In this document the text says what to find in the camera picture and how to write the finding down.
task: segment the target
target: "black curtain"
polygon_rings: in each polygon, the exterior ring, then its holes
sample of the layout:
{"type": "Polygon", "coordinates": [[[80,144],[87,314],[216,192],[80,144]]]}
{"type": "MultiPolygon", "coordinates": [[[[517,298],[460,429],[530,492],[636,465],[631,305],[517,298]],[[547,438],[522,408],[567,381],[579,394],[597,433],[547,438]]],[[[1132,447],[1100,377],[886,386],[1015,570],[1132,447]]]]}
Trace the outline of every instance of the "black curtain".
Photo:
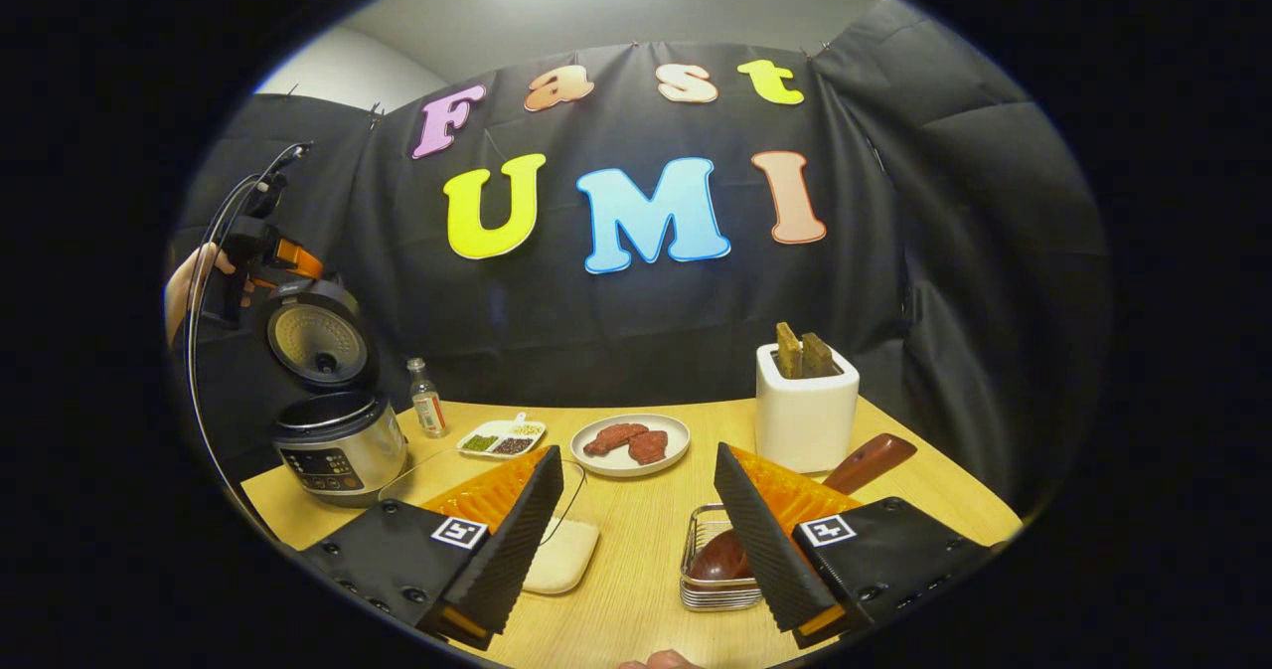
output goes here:
{"type": "MultiPolygon", "coordinates": [[[[1018,513],[1062,477],[1090,424],[1110,309],[1081,172],[1019,85],[901,3],[880,4],[814,57],[744,45],[577,50],[438,90],[373,130],[366,112],[254,95],[196,179],[204,202],[188,207],[188,229],[206,224],[209,201],[238,177],[301,139],[318,145],[289,169],[271,220],[336,267],[361,303],[397,411],[408,406],[412,356],[453,401],[745,398],[754,348],[786,321],[848,357],[865,398],[1018,513]],[[761,98],[736,71],[757,59],[790,70],[786,89],[803,103],[761,98]],[[663,98],[655,69],[667,62],[709,70],[719,98],[663,98]],[[584,66],[595,89],[528,112],[530,80],[560,66],[584,66]],[[422,104],[474,84],[485,98],[450,131],[454,144],[416,160],[422,104]],[[772,238],[772,192],[750,162],[768,151],[806,158],[823,239],[772,238]],[[532,234],[500,257],[460,257],[448,242],[446,181],[490,170],[481,220],[495,229],[510,212],[500,167],[530,153],[546,156],[532,234]],[[631,266],[589,273],[591,207],[579,177],[623,170],[649,197],[664,167],[687,156],[712,163],[726,256],[673,261],[679,230],[669,225],[654,262],[619,233],[631,266]]],[[[219,426],[262,427],[299,393],[245,334],[205,346],[205,403],[233,399],[219,426]]],[[[235,443],[228,453],[245,453],[235,443]]]]}

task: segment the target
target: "raw meat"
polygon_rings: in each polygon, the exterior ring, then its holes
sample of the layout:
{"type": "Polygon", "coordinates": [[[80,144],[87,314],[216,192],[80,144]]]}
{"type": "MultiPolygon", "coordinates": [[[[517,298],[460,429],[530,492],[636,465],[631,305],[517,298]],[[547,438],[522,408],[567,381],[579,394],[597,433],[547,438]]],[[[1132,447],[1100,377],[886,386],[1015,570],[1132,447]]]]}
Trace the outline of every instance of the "raw meat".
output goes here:
{"type": "Polygon", "coordinates": [[[627,453],[641,466],[667,458],[667,430],[650,430],[631,439],[627,453]]]}
{"type": "Polygon", "coordinates": [[[639,436],[640,434],[646,432],[649,432],[649,427],[640,424],[616,424],[608,429],[600,430],[594,441],[583,446],[583,452],[588,455],[604,455],[604,453],[609,453],[614,448],[627,445],[627,441],[630,441],[632,436],[639,436]]]}

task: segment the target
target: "rice cooker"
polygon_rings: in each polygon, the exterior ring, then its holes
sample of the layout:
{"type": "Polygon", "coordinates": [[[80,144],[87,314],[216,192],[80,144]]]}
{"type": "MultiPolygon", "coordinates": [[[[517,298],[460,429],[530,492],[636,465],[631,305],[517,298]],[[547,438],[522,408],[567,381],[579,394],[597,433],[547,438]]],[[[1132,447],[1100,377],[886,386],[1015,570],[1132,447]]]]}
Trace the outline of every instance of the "rice cooker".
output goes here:
{"type": "Polygon", "coordinates": [[[406,436],[377,388],[375,343],[352,294],[332,280],[277,285],[257,310],[257,333],[314,394],[273,420],[270,439],[284,466],[323,502],[374,505],[406,469],[406,436]]]}

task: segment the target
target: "white wall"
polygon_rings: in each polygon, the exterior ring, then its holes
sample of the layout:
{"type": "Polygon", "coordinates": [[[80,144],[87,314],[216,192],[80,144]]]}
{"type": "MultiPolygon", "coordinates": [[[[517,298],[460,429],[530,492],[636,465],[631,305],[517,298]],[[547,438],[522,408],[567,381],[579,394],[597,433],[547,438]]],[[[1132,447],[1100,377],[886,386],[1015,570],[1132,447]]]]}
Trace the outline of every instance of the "white wall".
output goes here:
{"type": "Polygon", "coordinates": [[[445,88],[446,81],[368,34],[333,27],[284,62],[256,93],[281,93],[296,85],[305,98],[331,99],[382,112],[445,88]]]}

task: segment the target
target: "human hand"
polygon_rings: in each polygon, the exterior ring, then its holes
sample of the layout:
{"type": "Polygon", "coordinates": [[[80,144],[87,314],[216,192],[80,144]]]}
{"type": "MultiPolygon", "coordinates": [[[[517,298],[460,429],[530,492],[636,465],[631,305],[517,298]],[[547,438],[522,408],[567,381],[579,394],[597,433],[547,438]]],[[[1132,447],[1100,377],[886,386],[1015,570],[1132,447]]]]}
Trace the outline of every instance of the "human hand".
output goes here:
{"type": "MultiPolygon", "coordinates": [[[[173,340],[177,338],[177,329],[181,328],[181,322],[186,317],[186,303],[190,299],[190,285],[197,284],[195,308],[198,308],[204,298],[204,285],[207,280],[207,275],[211,271],[211,266],[215,265],[218,270],[225,271],[226,275],[234,273],[234,265],[230,265],[229,258],[221,252],[216,244],[205,243],[204,247],[196,248],[196,251],[190,253],[190,257],[177,266],[177,271],[173,271],[172,279],[168,280],[165,285],[164,296],[164,321],[168,326],[168,346],[172,346],[173,340]],[[198,273],[195,273],[195,265],[200,266],[198,273]]],[[[256,285],[251,281],[243,285],[243,291],[249,294],[254,291],[256,285]]],[[[248,307],[251,298],[244,296],[239,303],[240,307],[248,307]]]]}
{"type": "Polygon", "coordinates": [[[640,661],[623,661],[617,669],[702,669],[702,666],[684,659],[681,652],[668,649],[649,655],[645,664],[640,661]]]}

